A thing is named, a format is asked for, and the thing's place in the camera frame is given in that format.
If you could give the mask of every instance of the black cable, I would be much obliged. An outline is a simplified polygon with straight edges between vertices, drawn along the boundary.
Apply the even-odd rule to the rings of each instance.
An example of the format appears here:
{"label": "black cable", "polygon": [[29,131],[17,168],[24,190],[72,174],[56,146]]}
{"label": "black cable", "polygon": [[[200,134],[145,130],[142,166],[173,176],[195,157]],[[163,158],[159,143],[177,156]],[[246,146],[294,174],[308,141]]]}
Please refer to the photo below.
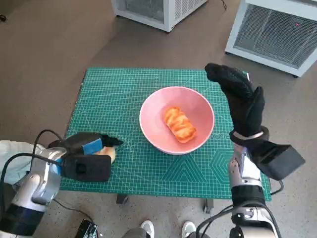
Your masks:
{"label": "black cable", "polygon": [[[37,146],[37,144],[39,143],[40,137],[41,137],[41,135],[42,135],[43,133],[45,133],[45,132],[50,132],[50,133],[54,134],[54,135],[60,140],[60,142],[65,143],[64,140],[63,140],[63,138],[62,138],[59,134],[57,134],[55,131],[50,130],[50,129],[45,129],[45,130],[42,130],[42,131],[36,136],[36,139],[35,139],[35,141],[34,141],[34,146],[33,146],[32,154],[35,154],[36,146]],[[34,158],[34,156],[32,156],[32,158],[31,158],[31,167],[32,167],[33,158]]]}
{"label": "black cable", "polygon": [[[224,211],[226,211],[227,209],[229,209],[229,208],[231,208],[231,207],[233,207],[233,205],[230,205],[230,206],[227,206],[227,207],[223,208],[219,213],[224,212]],[[210,227],[210,225],[211,225],[212,222],[213,222],[213,221],[209,222],[208,225],[206,226],[206,228],[204,229],[204,232],[203,232],[203,234],[202,234],[202,236],[201,236],[202,238],[204,237],[206,231],[208,230],[208,228]]]}
{"label": "black cable", "polygon": [[53,199],[54,202],[56,202],[57,204],[59,204],[61,207],[65,208],[66,210],[70,210],[70,211],[74,211],[74,212],[79,212],[81,214],[83,214],[84,216],[86,216],[92,223],[95,223],[94,220],[91,218],[91,216],[89,216],[86,212],[83,212],[81,210],[77,210],[77,209],[73,209],[73,208],[69,208],[66,207],[65,205],[61,204],[59,201],[57,201],[55,198]]}
{"label": "black cable", "polygon": [[224,2],[224,0],[220,0],[222,1],[222,4],[223,4],[223,7],[224,7],[224,10],[227,10],[227,4]]}
{"label": "black cable", "polygon": [[276,195],[277,193],[281,192],[284,190],[284,183],[282,180],[278,181],[279,182],[279,185],[280,185],[280,188],[274,192],[271,192],[271,196],[273,195]]}
{"label": "black cable", "polygon": [[260,206],[260,207],[263,207],[263,208],[269,213],[269,215],[270,215],[270,217],[271,217],[271,219],[272,219],[272,221],[273,221],[273,224],[274,224],[274,226],[275,226],[275,229],[276,229],[276,233],[277,233],[278,238],[282,238],[282,235],[281,235],[281,232],[280,232],[280,230],[279,230],[279,228],[278,228],[276,219],[274,218],[273,213],[270,211],[270,209],[269,209],[266,205],[264,205],[264,204],[262,204],[262,203],[260,203],[260,202],[258,202],[258,201],[253,201],[253,200],[243,202],[243,203],[240,204],[240,206],[233,207],[233,208],[228,209],[228,210],[225,210],[225,211],[223,211],[223,212],[219,212],[218,214],[216,214],[216,215],[214,215],[214,216],[212,216],[212,217],[210,217],[210,218],[204,220],[202,223],[200,223],[200,225],[199,225],[199,226],[197,227],[197,229],[196,229],[196,238],[201,238],[199,231],[200,231],[207,223],[213,222],[214,220],[216,220],[216,219],[218,219],[218,218],[220,218],[220,217],[222,217],[222,216],[224,216],[224,215],[227,215],[227,214],[229,214],[229,213],[232,213],[232,212],[236,211],[237,209],[239,209],[239,208],[241,208],[241,207],[245,207],[245,206],[247,206],[247,205],[258,205],[258,206]]}
{"label": "black cable", "polygon": [[1,214],[4,213],[4,210],[5,210],[5,206],[4,206],[4,177],[5,177],[5,173],[6,173],[6,170],[8,168],[8,165],[10,164],[10,162],[12,160],[14,160],[15,158],[17,157],[20,157],[20,156],[30,156],[30,157],[34,157],[34,158],[37,158],[37,159],[40,159],[40,160],[43,160],[45,162],[49,162],[49,163],[52,163],[52,164],[55,164],[55,165],[58,165],[58,166],[61,166],[62,167],[62,164],[55,161],[55,160],[50,160],[46,157],[43,157],[43,156],[40,156],[40,155],[35,155],[35,154],[31,154],[31,153],[19,153],[19,154],[16,154],[16,155],[13,155],[11,156],[10,159],[8,159],[6,161],[6,163],[4,164],[4,167],[2,169],[2,174],[1,174],[1,178],[0,178],[0,205],[1,205]]}

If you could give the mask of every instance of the bread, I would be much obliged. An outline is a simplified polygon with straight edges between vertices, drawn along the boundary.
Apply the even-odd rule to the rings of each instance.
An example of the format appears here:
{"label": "bread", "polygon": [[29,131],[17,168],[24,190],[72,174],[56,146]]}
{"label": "bread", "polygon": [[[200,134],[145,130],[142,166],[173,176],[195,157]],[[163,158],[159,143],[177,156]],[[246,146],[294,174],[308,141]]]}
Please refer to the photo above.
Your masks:
{"label": "bread", "polygon": [[115,160],[115,149],[114,147],[103,147],[100,151],[96,152],[95,155],[109,155],[111,163]]}
{"label": "bread", "polygon": [[196,136],[196,128],[179,107],[167,109],[164,122],[180,143],[186,143]]}

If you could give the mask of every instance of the white cloth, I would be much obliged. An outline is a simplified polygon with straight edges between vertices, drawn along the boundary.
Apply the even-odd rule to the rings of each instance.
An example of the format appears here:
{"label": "white cloth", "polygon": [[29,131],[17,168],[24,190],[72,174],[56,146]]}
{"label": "white cloth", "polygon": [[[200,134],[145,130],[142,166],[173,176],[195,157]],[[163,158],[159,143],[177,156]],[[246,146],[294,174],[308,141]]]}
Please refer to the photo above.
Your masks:
{"label": "white cloth", "polygon": [[[38,145],[35,153],[43,149],[43,146]],[[33,145],[26,142],[17,142],[9,140],[0,140],[0,169],[2,174],[2,169],[4,164],[10,159],[11,156],[18,153],[32,153]],[[12,160],[6,170],[4,182],[9,184],[15,184],[21,178],[23,178],[27,171],[31,167],[31,157],[21,156]]]}

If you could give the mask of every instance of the person's foot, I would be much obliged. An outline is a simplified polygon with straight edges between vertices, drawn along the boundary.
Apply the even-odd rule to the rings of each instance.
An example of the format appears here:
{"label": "person's foot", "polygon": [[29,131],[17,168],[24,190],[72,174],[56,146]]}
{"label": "person's foot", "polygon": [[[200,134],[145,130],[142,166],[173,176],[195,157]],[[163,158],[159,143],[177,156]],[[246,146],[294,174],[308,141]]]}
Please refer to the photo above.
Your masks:
{"label": "person's foot", "polygon": [[185,222],[182,228],[182,238],[188,237],[191,233],[196,231],[196,226],[192,222]]}
{"label": "person's foot", "polygon": [[154,238],[154,225],[151,221],[146,220],[144,221],[141,225],[141,228],[143,228],[149,235],[151,238]]}

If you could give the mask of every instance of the floor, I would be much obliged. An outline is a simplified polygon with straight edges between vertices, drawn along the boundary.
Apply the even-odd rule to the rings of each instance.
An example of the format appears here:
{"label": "floor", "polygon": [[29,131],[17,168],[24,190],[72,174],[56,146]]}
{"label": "floor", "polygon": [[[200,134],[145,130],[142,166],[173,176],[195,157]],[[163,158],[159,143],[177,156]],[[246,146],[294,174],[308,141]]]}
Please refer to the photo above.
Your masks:
{"label": "floor", "polygon": [[[2,0],[0,12],[1,139],[32,142],[51,128],[64,134],[85,69],[89,66],[203,68],[207,62],[249,71],[264,88],[263,124],[272,141],[291,143],[306,164],[285,180],[285,190],[269,203],[283,237],[313,238],[317,233],[317,65],[302,77],[223,53],[239,2],[211,0],[170,33],[115,18],[110,1]],[[53,137],[44,136],[43,144]],[[180,237],[186,220],[207,215],[201,200],[131,196],[115,205],[113,194],[65,192],[57,198],[89,213],[105,237],[121,237],[151,219],[156,237]],[[230,204],[217,200],[215,211]],[[52,203],[34,237],[74,237],[83,216]],[[228,237],[230,217],[209,229]]]}

